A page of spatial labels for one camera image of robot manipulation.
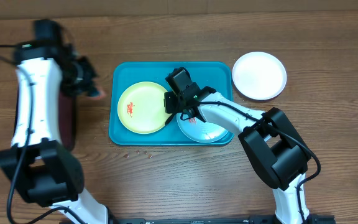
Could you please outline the light blue plate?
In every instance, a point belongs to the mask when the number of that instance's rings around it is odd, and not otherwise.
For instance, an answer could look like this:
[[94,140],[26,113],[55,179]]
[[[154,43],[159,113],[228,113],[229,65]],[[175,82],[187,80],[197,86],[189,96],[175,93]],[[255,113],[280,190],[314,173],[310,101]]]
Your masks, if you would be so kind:
[[182,113],[176,114],[176,119],[182,133],[198,144],[226,144],[233,138],[233,134],[217,124],[189,118]]

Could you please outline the green and red sponge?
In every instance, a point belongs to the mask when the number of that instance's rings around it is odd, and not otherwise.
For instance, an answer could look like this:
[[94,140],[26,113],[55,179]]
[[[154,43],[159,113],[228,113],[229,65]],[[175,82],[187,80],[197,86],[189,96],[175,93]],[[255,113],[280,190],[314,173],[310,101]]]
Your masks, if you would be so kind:
[[91,100],[101,100],[105,96],[106,93],[101,87],[94,87],[87,93],[87,97]]

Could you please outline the yellow-green plate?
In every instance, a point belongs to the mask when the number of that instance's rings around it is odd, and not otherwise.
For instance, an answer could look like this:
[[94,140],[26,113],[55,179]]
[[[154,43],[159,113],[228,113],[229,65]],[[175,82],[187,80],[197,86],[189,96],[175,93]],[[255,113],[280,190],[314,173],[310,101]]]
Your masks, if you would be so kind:
[[125,128],[137,134],[151,134],[165,126],[170,117],[165,111],[167,90],[154,82],[139,82],[128,87],[117,103],[117,115]]

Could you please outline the white plate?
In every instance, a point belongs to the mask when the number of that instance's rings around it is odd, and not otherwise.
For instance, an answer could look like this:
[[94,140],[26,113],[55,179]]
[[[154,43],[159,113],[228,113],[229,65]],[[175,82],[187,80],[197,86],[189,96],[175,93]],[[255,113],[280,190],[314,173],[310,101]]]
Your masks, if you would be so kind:
[[249,52],[237,59],[232,68],[237,90],[253,100],[271,100],[287,84],[287,71],[281,61],[266,52]]

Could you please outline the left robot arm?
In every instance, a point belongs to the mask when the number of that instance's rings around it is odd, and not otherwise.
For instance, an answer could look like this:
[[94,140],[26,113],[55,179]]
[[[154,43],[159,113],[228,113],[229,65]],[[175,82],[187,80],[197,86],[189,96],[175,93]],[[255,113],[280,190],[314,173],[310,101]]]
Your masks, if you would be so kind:
[[52,20],[34,22],[34,40],[16,44],[11,64],[18,79],[11,147],[0,151],[0,168],[11,192],[27,203],[59,211],[70,223],[115,223],[105,205],[85,189],[80,161],[71,153],[76,136],[76,97],[100,95],[96,72],[63,39]]

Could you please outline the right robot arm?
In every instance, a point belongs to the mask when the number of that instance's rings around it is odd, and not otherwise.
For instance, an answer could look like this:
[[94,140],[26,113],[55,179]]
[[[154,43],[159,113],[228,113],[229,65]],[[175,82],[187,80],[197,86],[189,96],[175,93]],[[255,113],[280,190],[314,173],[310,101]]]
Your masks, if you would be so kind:
[[239,138],[255,173],[273,190],[275,223],[312,223],[304,184],[319,175],[321,163],[282,110],[264,112],[241,106],[214,88],[200,88],[183,67],[165,80],[171,88],[164,95],[170,116],[197,118]]

